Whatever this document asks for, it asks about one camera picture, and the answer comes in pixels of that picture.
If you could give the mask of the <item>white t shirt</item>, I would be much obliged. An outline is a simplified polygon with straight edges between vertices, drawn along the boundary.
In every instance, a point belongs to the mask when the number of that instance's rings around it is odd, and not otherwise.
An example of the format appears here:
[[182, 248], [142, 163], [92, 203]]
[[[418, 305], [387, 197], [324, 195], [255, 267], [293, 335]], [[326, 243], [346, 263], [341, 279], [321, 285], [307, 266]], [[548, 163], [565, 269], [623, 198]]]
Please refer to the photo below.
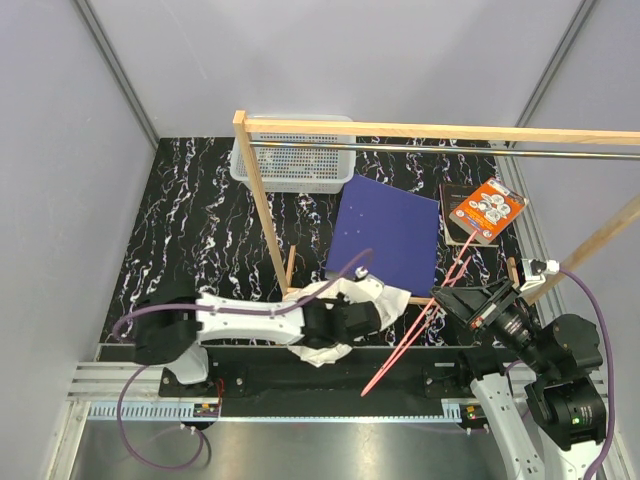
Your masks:
[[409, 291], [374, 276], [312, 283], [286, 296], [296, 303], [306, 302], [303, 338], [287, 349], [317, 368], [334, 364], [349, 355], [358, 340], [390, 327], [404, 313], [410, 297]]

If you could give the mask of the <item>pink wire hanger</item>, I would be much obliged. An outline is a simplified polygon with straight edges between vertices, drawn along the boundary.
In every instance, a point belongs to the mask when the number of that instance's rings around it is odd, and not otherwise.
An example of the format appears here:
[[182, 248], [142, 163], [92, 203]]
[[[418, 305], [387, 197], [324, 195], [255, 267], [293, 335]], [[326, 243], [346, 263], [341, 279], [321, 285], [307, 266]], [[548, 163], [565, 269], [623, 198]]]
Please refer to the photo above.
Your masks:
[[[455, 257], [452, 265], [449, 267], [444, 281], [442, 282], [443, 286], [450, 284], [451, 282], [456, 282], [456, 277], [454, 276], [455, 272], [458, 272], [459, 275], [462, 275], [466, 269], [466, 265], [468, 261], [462, 261], [462, 256], [470, 246], [471, 242], [475, 239], [476, 233], [471, 233], [467, 238], [466, 242], [463, 244], [459, 253]], [[374, 386], [383, 378], [386, 372], [396, 363], [396, 361], [404, 354], [404, 352], [411, 346], [411, 344], [417, 339], [417, 337], [422, 333], [422, 331], [426, 328], [427, 320], [426, 316], [431, 310], [432, 306], [435, 304], [435, 300], [431, 298], [427, 304], [423, 307], [420, 314], [417, 316], [416, 320], [410, 326], [410, 328], [406, 331], [405, 335], [402, 337], [398, 345], [391, 352], [387, 360], [381, 365], [378, 371], [373, 375], [373, 377], [369, 380], [369, 382], [362, 389], [360, 396], [365, 397]]]

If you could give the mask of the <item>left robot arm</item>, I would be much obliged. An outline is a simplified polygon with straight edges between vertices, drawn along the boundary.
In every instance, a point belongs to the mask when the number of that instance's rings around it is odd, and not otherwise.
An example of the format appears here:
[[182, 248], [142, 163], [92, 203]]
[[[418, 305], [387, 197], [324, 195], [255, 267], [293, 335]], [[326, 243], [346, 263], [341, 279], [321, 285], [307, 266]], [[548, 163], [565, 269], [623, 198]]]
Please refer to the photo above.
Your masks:
[[357, 339], [383, 326], [375, 302], [349, 302], [342, 294], [281, 303], [181, 297], [146, 305], [133, 312], [132, 320], [134, 362], [165, 366], [196, 396], [208, 394], [216, 382], [204, 342], [263, 340], [320, 367], [348, 355]]

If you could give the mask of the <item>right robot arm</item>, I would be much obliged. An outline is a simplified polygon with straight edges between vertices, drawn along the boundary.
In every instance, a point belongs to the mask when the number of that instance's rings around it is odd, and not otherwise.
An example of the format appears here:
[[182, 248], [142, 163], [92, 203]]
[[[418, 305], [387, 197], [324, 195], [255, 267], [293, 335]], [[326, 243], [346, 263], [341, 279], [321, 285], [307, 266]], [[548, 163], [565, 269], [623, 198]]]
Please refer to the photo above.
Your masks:
[[479, 401], [509, 477], [595, 478], [610, 446], [607, 423], [613, 418], [590, 378], [603, 363], [595, 325], [564, 314], [540, 327], [507, 278], [480, 287], [437, 286], [431, 294], [448, 318], [498, 340], [535, 376], [524, 393], [540, 431], [541, 452], [517, 410], [497, 352], [463, 349], [454, 364], [455, 387]]

